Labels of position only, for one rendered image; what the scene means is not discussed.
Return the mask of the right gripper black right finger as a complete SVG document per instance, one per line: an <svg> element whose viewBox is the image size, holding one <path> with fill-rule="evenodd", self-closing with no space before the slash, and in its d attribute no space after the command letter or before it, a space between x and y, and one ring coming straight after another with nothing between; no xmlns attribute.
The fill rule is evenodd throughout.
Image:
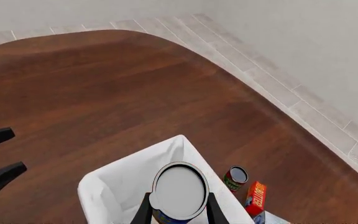
<svg viewBox="0 0 358 224"><path fill-rule="evenodd" d="M209 224L229 224L212 192L208 195L206 210Z"/></svg>

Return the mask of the white basket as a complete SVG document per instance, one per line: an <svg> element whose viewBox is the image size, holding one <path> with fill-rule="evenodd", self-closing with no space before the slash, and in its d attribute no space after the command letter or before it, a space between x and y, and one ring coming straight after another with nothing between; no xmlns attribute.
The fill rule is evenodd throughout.
<svg viewBox="0 0 358 224"><path fill-rule="evenodd" d="M157 172L171 162L188 162L204 174L229 224L255 224L192 143L178 135L86 174L78 184L88 224L130 224Z"/></svg>

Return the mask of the soup can with grey lid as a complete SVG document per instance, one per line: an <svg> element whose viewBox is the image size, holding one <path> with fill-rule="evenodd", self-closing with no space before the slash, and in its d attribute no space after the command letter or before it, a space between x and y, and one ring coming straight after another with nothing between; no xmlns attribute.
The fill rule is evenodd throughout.
<svg viewBox="0 0 358 224"><path fill-rule="evenodd" d="M154 178L149 202L159 224L187 224L206 208L209 185L203 173L187 162L172 162Z"/></svg>

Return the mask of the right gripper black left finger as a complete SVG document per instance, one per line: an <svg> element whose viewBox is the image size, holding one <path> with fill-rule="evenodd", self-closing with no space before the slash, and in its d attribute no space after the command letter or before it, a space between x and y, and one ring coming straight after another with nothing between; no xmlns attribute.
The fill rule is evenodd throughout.
<svg viewBox="0 0 358 224"><path fill-rule="evenodd" d="M150 192L147 192L130 224L151 224L152 207L150 205L149 197Z"/></svg>

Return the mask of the red and green tin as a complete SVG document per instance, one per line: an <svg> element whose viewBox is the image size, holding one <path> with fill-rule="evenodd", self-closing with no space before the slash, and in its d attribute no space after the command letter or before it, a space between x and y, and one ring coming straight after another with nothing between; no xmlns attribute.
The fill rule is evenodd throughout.
<svg viewBox="0 0 358 224"><path fill-rule="evenodd" d="M225 186L231 191L239 190L249 179L247 171L241 166L232 166L223 177Z"/></svg>

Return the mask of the white and blue box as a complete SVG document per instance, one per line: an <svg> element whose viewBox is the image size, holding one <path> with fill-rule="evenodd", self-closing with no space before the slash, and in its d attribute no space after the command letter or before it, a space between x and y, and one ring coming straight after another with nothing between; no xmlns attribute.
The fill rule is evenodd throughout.
<svg viewBox="0 0 358 224"><path fill-rule="evenodd" d="M263 211L253 218L255 224L292 224L268 211Z"/></svg>

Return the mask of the orange butter box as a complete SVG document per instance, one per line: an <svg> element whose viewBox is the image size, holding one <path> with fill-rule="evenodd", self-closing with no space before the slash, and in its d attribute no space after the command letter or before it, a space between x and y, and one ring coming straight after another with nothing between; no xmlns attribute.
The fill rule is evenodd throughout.
<svg viewBox="0 0 358 224"><path fill-rule="evenodd" d="M248 189L245 202L245 211L252 217L264 211L267 186L254 182Z"/></svg>

